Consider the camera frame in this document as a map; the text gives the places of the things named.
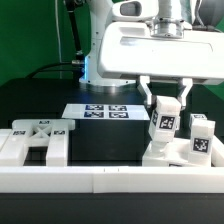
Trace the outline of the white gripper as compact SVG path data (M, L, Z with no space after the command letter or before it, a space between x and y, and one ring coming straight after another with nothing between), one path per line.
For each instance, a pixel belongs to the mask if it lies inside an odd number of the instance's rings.
M101 42L98 73L111 79L139 77L137 88L147 108L152 105L150 79L173 82L181 78L177 99L184 110L193 81L224 81L224 33L186 30L183 38L173 39L151 36L144 23L114 22Z

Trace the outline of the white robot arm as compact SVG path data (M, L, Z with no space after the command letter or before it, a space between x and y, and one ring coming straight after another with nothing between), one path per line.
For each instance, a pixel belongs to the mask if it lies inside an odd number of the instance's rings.
M136 80L150 106L150 82L177 82L182 105L194 84L224 82L224 33L193 25L203 0L85 2L92 26L87 77L93 85Z

